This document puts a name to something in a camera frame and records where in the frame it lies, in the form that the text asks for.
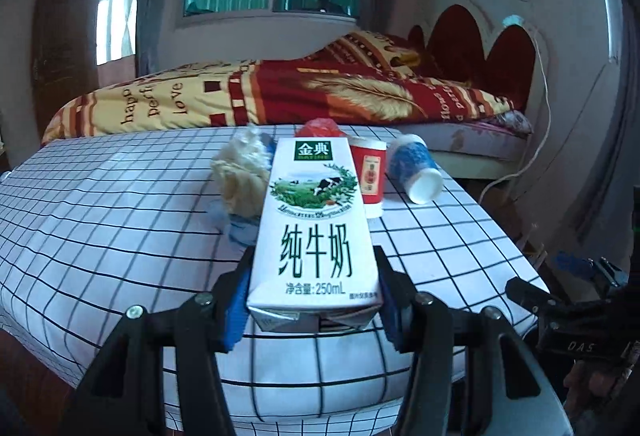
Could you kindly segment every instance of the white tablecloth with black grid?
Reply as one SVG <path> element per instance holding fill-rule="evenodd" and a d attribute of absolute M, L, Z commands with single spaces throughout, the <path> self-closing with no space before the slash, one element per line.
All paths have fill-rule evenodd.
<path fill-rule="evenodd" d="M 296 126 L 265 126 L 290 137 Z M 384 127 L 343 127 L 390 141 Z M 214 227 L 219 200 L 211 158 L 239 128 L 153 131 L 60 140 L 0 183 L 0 323 L 62 379 L 78 384 L 132 304 L 179 306 L 235 268 L 241 249 Z M 450 307 L 496 305 L 524 333 L 528 312 L 504 295 L 519 275 L 546 289 L 500 227 L 450 177 L 416 205 L 386 180 L 373 244 Z M 462 348 L 453 379 L 464 375 Z M 411 355 L 399 355 L 380 322 L 349 334 L 264 333 L 251 319 L 217 355 L 229 411 L 244 436 L 371 436 L 393 425 Z M 167 427 L 181 429 L 175 354 L 164 352 Z"/>

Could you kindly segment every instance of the blue paper cup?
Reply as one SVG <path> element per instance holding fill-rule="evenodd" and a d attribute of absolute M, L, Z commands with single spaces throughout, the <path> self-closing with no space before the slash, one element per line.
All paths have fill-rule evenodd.
<path fill-rule="evenodd" d="M 398 180 L 417 204 L 435 200 L 442 192 L 442 175 L 418 135 L 402 135 L 389 145 L 386 172 Z"/>

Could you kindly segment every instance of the white milk carton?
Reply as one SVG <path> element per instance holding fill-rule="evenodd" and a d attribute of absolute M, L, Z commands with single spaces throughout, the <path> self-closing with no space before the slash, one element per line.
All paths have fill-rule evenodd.
<path fill-rule="evenodd" d="M 288 333 L 363 327 L 382 305 L 347 139 L 278 141 L 246 304 Z"/>

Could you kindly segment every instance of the feather pattern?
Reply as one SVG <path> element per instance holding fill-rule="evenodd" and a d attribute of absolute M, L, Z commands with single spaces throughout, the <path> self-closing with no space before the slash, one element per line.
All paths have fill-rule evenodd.
<path fill-rule="evenodd" d="M 428 118 L 424 110 L 414 102 L 411 93 L 392 82 L 362 76 L 322 77 L 306 81 L 305 86 L 310 90 L 319 90 L 365 108 L 382 121 L 404 119 L 410 116 L 414 109 Z"/>

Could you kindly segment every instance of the brown wooden door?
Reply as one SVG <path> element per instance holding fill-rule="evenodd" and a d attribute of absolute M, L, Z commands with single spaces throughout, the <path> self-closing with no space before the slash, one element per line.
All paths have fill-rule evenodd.
<path fill-rule="evenodd" d="M 40 136 L 62 106 L 97 89 L 95 44 L 88 37 L 93 4 L 93 0 L 36 0 L 31 83 Z"/>

